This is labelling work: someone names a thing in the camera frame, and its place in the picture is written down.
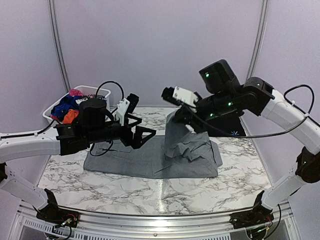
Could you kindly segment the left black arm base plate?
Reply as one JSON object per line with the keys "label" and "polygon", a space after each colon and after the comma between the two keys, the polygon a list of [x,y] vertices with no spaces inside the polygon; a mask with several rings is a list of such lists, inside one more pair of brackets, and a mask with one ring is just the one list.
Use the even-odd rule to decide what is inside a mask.
{"label": "left black arm base plate", "polygon": [[56,226],[64,227],[70,226],[72,228],[76,228],[79,222],[80,213],[78,211],[68,210],[59,208],[58,210],[38,210],[34,207],[36,211],[36,218],[54,223]]}

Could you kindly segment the black trousers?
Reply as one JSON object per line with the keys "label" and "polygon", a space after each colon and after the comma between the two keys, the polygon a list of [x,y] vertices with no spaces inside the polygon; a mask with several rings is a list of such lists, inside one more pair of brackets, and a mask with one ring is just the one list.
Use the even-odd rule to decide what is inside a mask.
{"label": "black trousers", "polygon": [[215,116],[213,113],[209,115],[209,118],[206,122],[229,134],[232,136],[246,136],[246,132],[242,126],[241,119],[239,116],[230,114],[230,115],[222,115],[222,116]]}

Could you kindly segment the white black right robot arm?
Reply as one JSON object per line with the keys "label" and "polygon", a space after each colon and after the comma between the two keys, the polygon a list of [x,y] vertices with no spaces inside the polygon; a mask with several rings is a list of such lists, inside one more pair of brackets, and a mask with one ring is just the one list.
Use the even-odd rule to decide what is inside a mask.
{"label": "white black right robot arm", "polygon": [[260,223],[281,201],[304,185],[319,182],[320,125],[312,121],[307,112],[258,77],[251,77],[244,84],[240,84],[236,77],[213,80],[209,83],[209,92],[209,97],[201,98],[196,92],[176,86],[166,88],[162,97],[180,106],[175,119],[196,131],[209,119],[248,110],[277,124],[283,129],[282,134],[289,133],[303,144],[296,159],[297,166],[256,197],[247,214],[252,224]]}

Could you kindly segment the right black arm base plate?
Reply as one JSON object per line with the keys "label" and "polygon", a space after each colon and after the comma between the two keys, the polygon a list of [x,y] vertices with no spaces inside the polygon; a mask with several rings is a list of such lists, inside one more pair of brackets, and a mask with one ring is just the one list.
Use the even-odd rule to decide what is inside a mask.
{"label": "right black arm base plate", "polygon": [[234,229],[248,228],[255,225],[269,223],[274,220],[274,215],[271,212],[261,213],[253,212],[252,210],[234,212],[230,215],[229,222]]}

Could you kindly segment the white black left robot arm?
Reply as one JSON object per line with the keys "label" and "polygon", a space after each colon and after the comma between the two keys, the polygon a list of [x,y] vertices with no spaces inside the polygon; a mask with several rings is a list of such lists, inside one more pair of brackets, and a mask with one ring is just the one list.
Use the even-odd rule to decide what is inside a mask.
{"label": "white black left robot arm", "polygon": [[0,136],[0,189],[26,203],[53,223],[63,219],[55,195],[39,188],[9,168],[11,160],[34,156],[66,156],[88,149],[92,144],[119,140],[126,147],[141,148],[155,136],[154,129],[140,126],[142,120],[132,123],[102,121],[96,124],[80,122],[57,124],[42,133],[23,133],[21,136]]}

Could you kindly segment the grey garment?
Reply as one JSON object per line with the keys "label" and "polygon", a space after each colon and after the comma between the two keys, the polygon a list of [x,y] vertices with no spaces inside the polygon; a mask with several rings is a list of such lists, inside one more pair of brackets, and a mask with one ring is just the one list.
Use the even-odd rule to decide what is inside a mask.
{"label": "grey garment", "polygon": [[193,133],[174,122],[174,115],[167,115],[164,135],[153,136],[139,149],[118,140],[107,151],[105,142],[98,143],[87,154],[84,170],[148,179],[217,177],[223,164],[218,145],[207,132]]}

